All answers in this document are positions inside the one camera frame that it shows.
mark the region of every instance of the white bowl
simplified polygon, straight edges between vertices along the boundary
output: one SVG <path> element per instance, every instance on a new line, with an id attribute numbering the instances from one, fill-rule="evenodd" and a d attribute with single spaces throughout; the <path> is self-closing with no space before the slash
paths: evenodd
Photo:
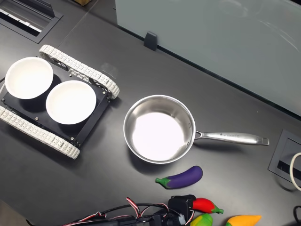
<path id="1" fill-rule="evenodd" d="M 84 121 L 94 111 L 96 94 L 86 83 L 65 81 L 55 86 L 46 100 L 49 116 L 66 125 Z"/>
<path id="2" fill-rule="evenodd" d="M 14 97 L 33 99 L 44 93 L 52 80 L 53 70 L 46 60 L 27 57 L 11 65 L 5 76 L 5 86 Z"/>

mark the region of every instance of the yellow pepper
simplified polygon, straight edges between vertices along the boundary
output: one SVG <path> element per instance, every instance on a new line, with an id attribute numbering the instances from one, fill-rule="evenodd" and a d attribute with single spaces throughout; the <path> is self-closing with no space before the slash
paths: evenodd
<path id="1" fill-rule="evenodd" d="M 212 226 L 213 219 L 208 213 L 204 213 L 203 215 L 198 216 L 195 218 L 191 223 L 190 226 Z"/>
<path id="2" fill-rule="evenodd" d="M 239 215 L 232 217 L 226 226 L 254 226 L 261 219 L 261 215 Z"/>

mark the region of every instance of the black table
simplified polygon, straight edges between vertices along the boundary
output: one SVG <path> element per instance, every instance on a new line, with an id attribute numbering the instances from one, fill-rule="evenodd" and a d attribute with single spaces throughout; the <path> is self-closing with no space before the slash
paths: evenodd
<path id="1" fill-rule="evenodd" d="M 0 122 L 0 199 L 32 223 L 45 226 L 126 204 L 126 197 L 157 203 L 185 194 L 208 198 L 225 209 L 224 214 L 213 215 L 214 225 L 224 225 L 239 214 L 261 214 L 259 226 L 293 225 L 292 210 L 301 204 L 301 193 L 285 190 L 293 185 L 268 171 L 268 166 L 282 129 L 301 136 L 301 122 L 166 53 L 147 49 L 102 19 L 102 1 L 92 3 L 96 4 L 86 14 L 87 9 L 67 0 L 53 1 L 64 16 L 39 45 L 0 26 L 0 51 L 6 54 L 0 61 L 1 74 L 14 61 L 36 56 L 43 44 L 50 44 L 110 73 L 121 90 L 76 160 Z M 200 131 L 246 132 L 268 137 L 270 145 L 199 140 L 172 164 L 147 164 L 128 149 L 123 120 L 132 104 L 153 94 L 183 102 Z M 193 165 L 204 171 L 193 186 L 165 190 L 155 183 L 156 177 Z"/>

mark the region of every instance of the red chili pepper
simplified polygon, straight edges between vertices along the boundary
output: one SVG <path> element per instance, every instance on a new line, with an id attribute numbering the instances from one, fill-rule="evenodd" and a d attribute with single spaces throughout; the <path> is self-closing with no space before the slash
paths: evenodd
<path id="1" fill-rule="evenodd" d="M 192 203 L 193 210 L 199 210 L 204 213 L 223 213 L 224 210 L 219 209 L 216 205 L 208 199 L 197 198 Z"/>

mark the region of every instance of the white track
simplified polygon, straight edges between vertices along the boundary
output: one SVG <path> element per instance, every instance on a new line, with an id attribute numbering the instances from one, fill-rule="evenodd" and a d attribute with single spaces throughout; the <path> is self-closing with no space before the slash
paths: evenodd
<path id="1" fill-rule="evenodd" d="M 40 49 L 40 55 L 47 61 L 51 62 L 53 59 L 55 59 L 57 62 L 65 64 L 68 67 L 70 74 L 77 76 L 86 82 L 89 82 L 88 78 L 96 80 L 112 93 L 111 99 L 115 99 L 118 96 L 120 90 L 116 83 L 113 82 L 108 76 L 81 63 L 80 61 L 59 51 L 58 49 L 50 45 L 44 45 Z"/>
<path id="2" fill-rule="evenodd" d="M 45 129 L 41 129 L 38 126 L 33 125 L 2 106 L 0 106 L 0 119 L 70 158 L 76 159 L 80 153 L 80 150 L 69 142 L 46 131 Z"/>

